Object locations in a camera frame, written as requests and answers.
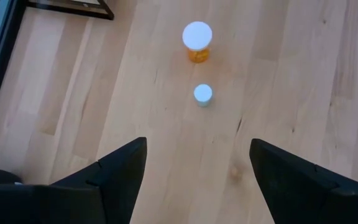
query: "orange pill bottle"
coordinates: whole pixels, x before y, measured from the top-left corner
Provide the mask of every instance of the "orange pill bottle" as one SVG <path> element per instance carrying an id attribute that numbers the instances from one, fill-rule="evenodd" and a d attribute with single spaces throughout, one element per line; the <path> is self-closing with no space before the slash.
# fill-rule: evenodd
<path id="1" fill-rule="evenodd" d="M 182 39 L 192 62 L 201 63 L 209 58 L 212 29 L 208 24 L 200 21 L 188 24 L 183 30 Z"/>

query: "wooden floor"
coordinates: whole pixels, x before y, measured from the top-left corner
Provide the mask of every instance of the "wooden floor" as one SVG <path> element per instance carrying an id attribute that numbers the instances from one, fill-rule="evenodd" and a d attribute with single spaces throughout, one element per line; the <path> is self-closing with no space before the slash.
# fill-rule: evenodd
<path id="1" fill-rule="evenodd" d="M 0 92 L 0 169 L 47 184 L 146 136 L 133 224 L 272 223 L 252 138 L 358 180 L 358 0 L 113 8 L 115 21 L 27 9 Z M 191 21 L 214 32 L 197 65 L 181 42 Z"/>

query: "white cap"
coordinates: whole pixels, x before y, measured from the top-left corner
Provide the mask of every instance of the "white cap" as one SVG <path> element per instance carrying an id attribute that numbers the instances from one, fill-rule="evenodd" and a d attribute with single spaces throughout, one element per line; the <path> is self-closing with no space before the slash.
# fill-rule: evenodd
<path id="1" fill-rule="evenodd" d="M 182 39 L 190 50 L 204 50 L 211 43 L 212 30 L 205 22 L 192 22 L 185 27 Z"/>
<path id="2" fill-rule="evenodd" d="M 207 84 L 200 84 L 194 89 L 194 98 L 196 99 L 198 106 L 208 106 L 212 99 L 212 88 Z"/>

